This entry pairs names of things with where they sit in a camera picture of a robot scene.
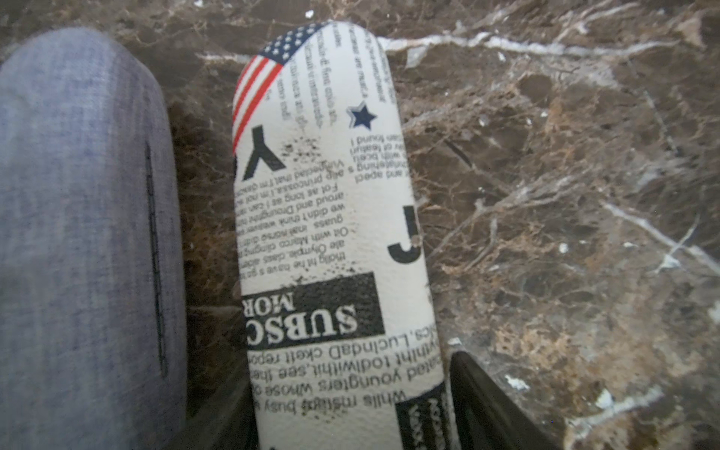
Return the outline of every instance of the marble floor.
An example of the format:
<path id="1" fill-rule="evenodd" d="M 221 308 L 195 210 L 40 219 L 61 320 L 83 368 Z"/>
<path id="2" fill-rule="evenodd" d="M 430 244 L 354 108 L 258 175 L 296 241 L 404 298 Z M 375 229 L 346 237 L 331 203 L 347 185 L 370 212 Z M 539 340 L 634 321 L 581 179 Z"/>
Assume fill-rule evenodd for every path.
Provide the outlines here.
<path id="1" fill-rule="evenodd" d="M 0 60 L 84 25 L 163 87 L 190 412 L 243 359 L 235 82 L 310 10 L 390 39 L 446 354 L 566 449 L 720 448 L 715 0 L 4 0 Z"/>

